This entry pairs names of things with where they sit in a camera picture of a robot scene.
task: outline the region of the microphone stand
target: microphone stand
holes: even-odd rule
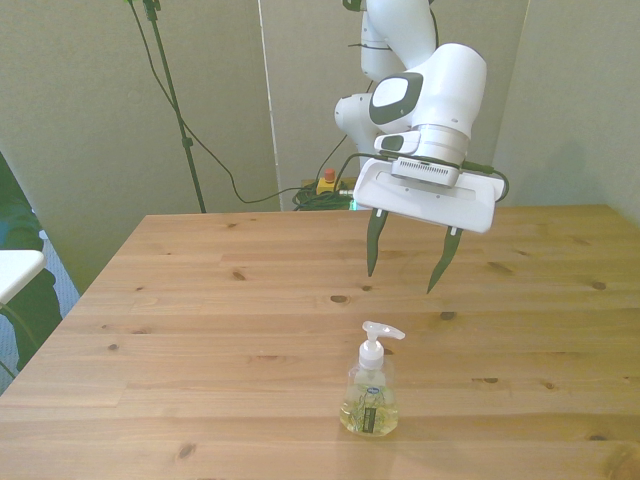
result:
[[[191,170],[191,178],[193,179],[193,186],[196,190],[198,197],[198,203],[200,204],[200,211],[207,213],[204,206],[204,199],[202,198],[202,191],[200,190],[200,182],[198,181],[198,174],[196,173],[196,166],[193,162],[193,155],[191,154],[191,147],[193,146],[193,140],[187,136],[184,128],[184,120],[182,120],[182,114],[180,113],[180,107],[178,106],[178,97],[176,97],[176,91],[173,88],[173,81],[171,80],[171,72],[169,71],[169,64],[167,63],[167,57],[164,53],[164,47],[162,46],[162,39],[160,38],[160,31],[158,30],[158,14],[160,10],[159,0],[143,0],[144,10],[147,14],[147,19],[153,26],[153,33],[156,36],[156,43],[158,44],[158,50],[160,51],[160,58],[162,59],[162,66],[164,67],[164,74],[167,77],[167,84],[169,86],[169,92],[171,94],[171,101],[173,103],[173,110],[176,112],[178,119],[178,126],[180,127],[180,134],[182,135],[182,146],[187,154],[187,162],[189,163],[189,170]]]

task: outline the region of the wood grain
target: wood grain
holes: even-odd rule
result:
[[[640,231],[498,209],[426,295],[444,229],[366,212],[149,216],[0,397],[0,479],[638,479]],[[362,322],[400,424],[338,420]]]

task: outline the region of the product label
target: product label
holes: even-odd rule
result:
[[[362,422],[362,431],[364,433],[373,433],[373,427],[376,424],[376,408],[365,408],[364,418]]]

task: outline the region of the white pump head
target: white pump head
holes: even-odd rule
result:
[[[367,370],[376,370],[384,363],[384,347],[378,341],[378,337],[402,340],[404,333],[389,325],[374,322],[364,322],[362,329],[367,332],[369,339],[360,345],[360,366]]]

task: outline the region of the pump dispenser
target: pump dispenser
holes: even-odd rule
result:
[[[364,322],[368,340],[360,345],[358,362],[349,370],[349,384],[340,412],[342,424],[359,435],[379,437],[398,425],[398,408],[393,390],[394,369],[384,357],[379,337],[404,338],[397,328]]]

